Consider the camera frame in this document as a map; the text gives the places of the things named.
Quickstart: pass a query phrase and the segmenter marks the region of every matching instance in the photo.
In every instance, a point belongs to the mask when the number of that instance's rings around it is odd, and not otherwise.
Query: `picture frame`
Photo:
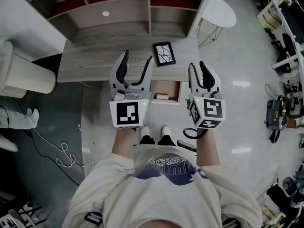
[[[153,44],[155,58],[158,66],[176,64],[174,53],[170,42]]]

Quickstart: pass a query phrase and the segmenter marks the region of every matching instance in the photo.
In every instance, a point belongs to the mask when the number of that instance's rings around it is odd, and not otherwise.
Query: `white round table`
[[[220,33],[222,32],[223,28],[233,27],[237,22],[237,17],[234,11],[223,0],[209,0],[201,18],[203,20],[206,20],[210,24],[215,25],[216,29],[199,45],[199,47],[214,33],[215,33],[215,37],[213,38],[213,41],[216,41]],[[199,37],[201,24],[202,21],[199,25],[199,32],[197,37]]]

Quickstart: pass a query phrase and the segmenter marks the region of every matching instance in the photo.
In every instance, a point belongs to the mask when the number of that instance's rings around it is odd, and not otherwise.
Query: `open drawer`
[[[181,82],[153,80],[151,84],[153,94],[152,103],[180,105]],[[169,99],[157,99],[157,95],[168,95]]]

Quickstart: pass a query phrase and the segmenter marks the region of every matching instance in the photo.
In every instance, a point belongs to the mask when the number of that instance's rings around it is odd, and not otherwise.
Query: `graphic print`
[[[139,123],[137,102],[118,103],[116,112],[117,125]]]
[[[200,114],[199,114],[198,109],[196,108],[194,101],[192,102],[192,105],[190,107],[190,112],[191,112],[191,116],[194,121],[194,124],[196,124],[198,122],[198,120],[200,119]]]
[[[204,110],[206,117],[222,118],[222,104],[220,101],[204,99]]]
[[[200,168],[195,168],[187,159],[177,154],[168,153],[150,161],[143,169],[133,176],[142,180],[164,175],[170,182],[183,186],[193,182],[192,176],[198,173],[208,179]]]
[[[169,45],[156,46],[160,63],[173,62]]]
[[[204,119],[201,124],[199,125],[199,127],[203,127],[203,128],[216,128],[217,125],[219,125],[221,123],[221,121],[216,121],[216,120],[206,120]]]

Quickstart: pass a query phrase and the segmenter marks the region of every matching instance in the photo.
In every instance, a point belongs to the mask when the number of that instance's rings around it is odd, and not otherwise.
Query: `wooden desk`
[[[108,80],[115,60],[130,50],[127,80],[138,80],[153,44],[171,42],[176,64],[157,67],[152,80],[188,81],[188,67],[199,65],[196,35],[186,38],[177,23],[154,23],[149,35],[147,23],[128,22],[99,25],[78,31],[73,43],[67,41],[59,67],[58,82]]]

